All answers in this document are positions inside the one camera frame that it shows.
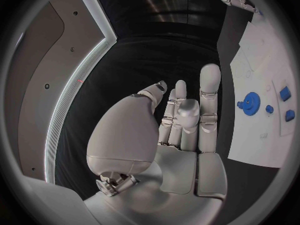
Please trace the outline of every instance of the blue gear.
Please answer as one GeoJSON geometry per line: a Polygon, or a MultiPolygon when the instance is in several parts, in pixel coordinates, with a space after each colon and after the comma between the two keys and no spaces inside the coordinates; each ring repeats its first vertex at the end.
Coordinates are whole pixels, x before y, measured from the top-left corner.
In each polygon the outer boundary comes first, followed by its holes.
{"type": "Polygon", "coordinates": [[[261,106],[261,98],[256,92],[249,92],[242,103],[242,110],[248,116],[253,116],[261,106]]]}

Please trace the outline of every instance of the blue cube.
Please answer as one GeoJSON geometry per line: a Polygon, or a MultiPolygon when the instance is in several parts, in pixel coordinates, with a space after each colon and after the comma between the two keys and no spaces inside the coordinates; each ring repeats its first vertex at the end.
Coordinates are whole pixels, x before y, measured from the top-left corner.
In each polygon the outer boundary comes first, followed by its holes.
{"type": "Polygon", "coordinates": [[[286,86],[284,89],[282,89],[280,91],[280,97],[282,98],[282,100],[284,102],[291,97],[291,92],[290,92],[288,86],[286,86]]]}
{"type": "Polygon", "coordinates": [[[294,110],[288,110],[285,113],[285,121],[289,122],[295,118],[295,111],[294,110]]]}

